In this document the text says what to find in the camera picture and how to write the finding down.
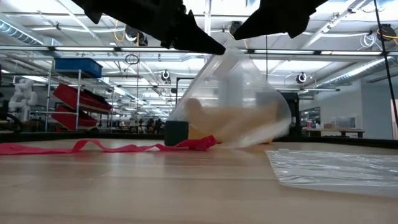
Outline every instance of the beige object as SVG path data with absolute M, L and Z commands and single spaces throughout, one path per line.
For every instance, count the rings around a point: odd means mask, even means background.
M 76 140 L 30 142 L 72 147 Z M 107 140 L 107 147 L 158 141 Z M 396 198 L 281 186 L 264 150 L 397 154 L 330 144 L 247 149 L 0 157 L 3 224 L 395 224 Z M 97 150 L 89 144 L 85 148 Z
M 199 100 L 190 98 L 185 111 L 190 123 L 190 139 L 214 135 L 220 142 L 230 142 L 274 123 L 277 103 L 269 103 L 263 108 L 206 108 Z

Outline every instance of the white humanoid robot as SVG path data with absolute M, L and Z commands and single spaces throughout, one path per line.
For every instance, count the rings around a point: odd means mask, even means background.
M 33 80 L 21 79 L 18 84 L 15 84 L 15 93 L 8 103 L 9 111 L 15 112 L 18 108 L 22 110 L 21 121 L 29 119 L 29 111 L 31 106 L 37 104 L 37 94 L 32 91 Z

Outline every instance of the plastic wrap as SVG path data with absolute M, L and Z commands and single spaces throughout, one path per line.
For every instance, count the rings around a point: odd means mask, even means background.
M 227 49 L 207 61 L 169 120 L 188 121 L 224 146 L 245 147 L 285 134 L 291 114 L 249 55 Z
M 398 156 L 316 151 L 267 151 L 283 185 L 398 197 Z

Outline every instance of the wooden table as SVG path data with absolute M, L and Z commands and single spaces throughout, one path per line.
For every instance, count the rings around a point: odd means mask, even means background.
M 322 128 L 306 129 L 306 128 L 303 128 L 303 131 L 308 133 L 310 137 L 321 137 L 322 132 L 340 132 L 341 136 L 343 136 L 343 137 L 346 137 L 347 133 L 357 133 L 359 138 L 363 138 L 363 133 L 365 133 L 365 130 L 362 130 L 362 129 L 322 129 Z
M 101 140 L 106 146 L 156 141 Z M 70 147 L 75 141 L 30 142 Z M 397 223 L 396 198 L 281 186 L 264 150 L 398 154 L 275 143 L 210 152 L 0 157 L 0 223 Z

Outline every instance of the person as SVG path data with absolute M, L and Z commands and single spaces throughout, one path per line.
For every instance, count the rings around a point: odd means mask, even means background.
M 143 122 L 142 118 L 138 121 L 138 134 L 144 134 L 144 130 L 142 130 Z
M 155 133 L 156 134 L 160 134 L 160 128 L 162 127 L 162 120 L 159 118 L 158 120 L 156 120 L 155 122 Z
M 151 119 L 148 120 L 148 123 L 147 123 L 147 132 L 148 132 L 148 134 L 154 134 L 155 133 L 154 128 L 155 128 L 155 121 L 154 121 L 153 118 L 151 118 Z

